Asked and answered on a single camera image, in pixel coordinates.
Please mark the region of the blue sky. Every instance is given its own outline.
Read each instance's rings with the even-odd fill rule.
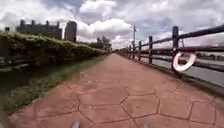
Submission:
[[[20,19],[39,23],[69,20],[78,23],[78,40],[111,39],[114,48],[128,46],[132,28],[138,28],[137,40],[149,35],[168,36],[173,25],[189,32],[224,23],[223,0],[0,0],[0,28],[14,27]],[[188,40],[189,45],[224,42],[223,35]]]

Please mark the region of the railing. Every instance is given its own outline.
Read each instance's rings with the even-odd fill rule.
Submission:
[[[178,52],[193,52],[195,54],[198,54],[199,52],[224,52],[224,46],[189,46],[189,47],[179,47],[179,41],[181,39],[186,39],[186,38],[195,38],[195,37],[200,37],[200,36],[205,36],[205,35],[211,35],[211,34],[217,34],[217,33],[222,33],[224,32],[224,25],[214,27],[214,28],[209,28],[209,29],[204,29],[204,30],[199,30],[195,32],[190,32],[186,34],[179,34],[179,29],[177,26],[173,27],[172,30],[172,36],[160,40],[153,40],[152,36],[149,36],[148,38],[148,43],[147,44],[142,44],[140,41],[138,46],[135,46],[133,44],[132,46],[123,48],[119,51],[120,54],[130,58],[134,59],[136,56],[138,57],[138,61],[141,62],[142,58],[147,58],[147,63],[150,65],[152,64],[152,60],[162,60],[162,61],[167,61],[167,62],[173,62],[175,55]],[[159,43],[164,43],[167,41],[172,41],[172,47],[171,48],[153,48],[154,44],[159,44]],[[179,60],[179,63],[185,64],[187,60],[181,59]],[[224,72],[224,65],[217,65],[217,64],[211,64],[211,63],[204,63],[204,62],[199,62],[196,61],[193,66],[200,67],[200,68],[206,68],[210,70],[215,70],[219,72]],[[171,70],[177,74],[178,76],[182,73],[177,72],[173,65],[171,65]]]

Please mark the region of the water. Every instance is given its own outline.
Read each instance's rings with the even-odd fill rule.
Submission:
[[[146,58],[142,58],[142,61],[148,62]],[[202,59],[197,59],[197,61],[224,66],[224,61],[210,61],[210,60],[202,60]],[[168,69],[171,68],[170,62],[161,61],[161,60],[153,60],[152,63],[158,66],[168,68]],[[213,71],[210,69],[192,66],[190,69],[188,69],[187,71],[183,73],[224,87],[224,73],[223,72],[218,72],[218,71]]]

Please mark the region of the walkway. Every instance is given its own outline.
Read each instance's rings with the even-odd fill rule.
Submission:
[[[18,128],[224,128],[224,101],[112,54],[10,118]]]

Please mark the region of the white life ring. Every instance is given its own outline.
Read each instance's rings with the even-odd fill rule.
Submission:
[[[182,52],[177,53],[173,60],[173,67],[176,71],[179,72],[186,71],[187,69],[189,69],[194,64],[197,58],[197,56],[194,53],[190,53],[190,59],[188,60],[188,62],[185,65],[180,66],[178,60],[182,54],[183,54]]]

